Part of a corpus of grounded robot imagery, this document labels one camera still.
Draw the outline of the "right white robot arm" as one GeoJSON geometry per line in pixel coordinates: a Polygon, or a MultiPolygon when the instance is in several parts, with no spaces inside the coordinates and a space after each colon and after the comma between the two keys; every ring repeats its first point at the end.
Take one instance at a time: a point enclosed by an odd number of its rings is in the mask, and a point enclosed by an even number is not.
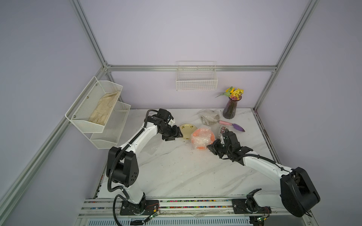
{"type": "Polygon", "coordinates": [[[219,158],[249,167],[271,179],[279,188],[272,191],[254,189],[247,194],[244,205],[248,213],[271,208],[285,209],[295,217],[302,217],[320,202],[321,198],[305,169],[291,168],[241,146],[234,132],[225,130],[207,148],[219,158]]]}

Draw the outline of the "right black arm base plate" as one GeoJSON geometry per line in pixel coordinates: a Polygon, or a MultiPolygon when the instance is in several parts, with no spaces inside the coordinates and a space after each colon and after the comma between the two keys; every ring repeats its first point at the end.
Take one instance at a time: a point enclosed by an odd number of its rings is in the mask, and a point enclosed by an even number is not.
{"type": "Polygon", "coordinates": [[[232,207],[235,214],[270,214],[269,206],[261,207],[256,201],[248,198],[232,199],[232,207]]]}

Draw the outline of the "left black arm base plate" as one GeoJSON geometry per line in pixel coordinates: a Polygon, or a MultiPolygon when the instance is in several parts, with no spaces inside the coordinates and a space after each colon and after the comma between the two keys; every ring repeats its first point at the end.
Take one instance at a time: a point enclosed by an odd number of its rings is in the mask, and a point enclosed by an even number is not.
{"type": "Polygon", "coordinates": [[[122,201],[119,211],[121,216],[126,215],[151,215],[159,207],[159,200],[142,200],[139,204],[122,201]]]}

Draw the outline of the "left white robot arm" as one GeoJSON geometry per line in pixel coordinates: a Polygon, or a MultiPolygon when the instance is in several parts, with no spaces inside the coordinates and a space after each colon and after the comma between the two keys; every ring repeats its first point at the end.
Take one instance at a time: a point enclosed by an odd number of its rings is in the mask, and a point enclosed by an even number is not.
{"type": "Polygon", "coordinates": [[[174,117],[166,109],[148,110],[141,128],[120,147],[112,147],[109,150],[106,176],[107,190],[110,193],[121,190],[121,197],[136,205],[145,199],[144,192],[137,184],[137,153],[157,134],[161,135],[163,141],[183,137],[181,129],[175,125],[174,117]]]}

